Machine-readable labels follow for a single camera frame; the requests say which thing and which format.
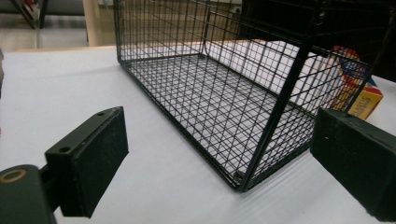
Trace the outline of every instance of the white table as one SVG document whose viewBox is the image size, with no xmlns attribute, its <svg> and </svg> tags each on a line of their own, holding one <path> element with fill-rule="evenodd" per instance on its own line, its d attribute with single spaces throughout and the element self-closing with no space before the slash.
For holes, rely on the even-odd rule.
<svg viewBox="0 0 396 224">
<path fill-rule="evenodd" d="M 378 223 L 305 152 L 235 193 L 116 60 L 115 49 L 8 53 L 0 100 L 0 170 L 46 164 L 44 152 L 94 113 L 123 105 L 130 154 L 91 219 L 58 223 Z M 396 135 L 396 85 L 368 119 Z"/>
</svg>

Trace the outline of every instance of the cardboard box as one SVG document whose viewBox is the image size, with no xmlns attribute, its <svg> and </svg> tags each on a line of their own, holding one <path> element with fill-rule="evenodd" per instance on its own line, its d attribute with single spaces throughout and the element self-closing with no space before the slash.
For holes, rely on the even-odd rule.
<svg viewBox="0 0 396 224">
<path fill-rule="evenodd" d="M 359 55 L 355 50 L 343 49 L 339 46 L 335 46 L 333 50 L 337 53 L 333 57 L 339 64 L 340 78 L 344 86 L 333 102 L 332 108 L 342 109 L 347 106 L 351 93 L 359 87 L 361 80 L 368 76 L 369 71 L 363 63 L 359 63 Z M 348 113 L 360 119 L 367 119 L 382 100 L 382 97 L 381 90 L 370 78 Z"/>
</svg>

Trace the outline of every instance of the wire mesh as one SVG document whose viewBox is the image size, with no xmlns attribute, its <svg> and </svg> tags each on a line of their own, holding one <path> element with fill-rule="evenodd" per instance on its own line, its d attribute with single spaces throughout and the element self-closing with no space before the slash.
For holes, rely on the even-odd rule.
<svg viewBox="0 0 396 224">
<path fill-rule="evenodd" d="M 307 149 L 318 108 L 346 110 L 358 88 L 345 88 L 341 67 L 353 64 L 353 84 L 364 85 L 389 9 L 324 0 L 236 7 L 118 0 L 115 21 L 122 67 L 227 183 L 246 191 Z M 380 19 L 350 22 L 368 14 Z M 356 35 L 367 37 L 346 38 Z M 361 57 L 343 54 L 350 49 Z"/>
</svg>

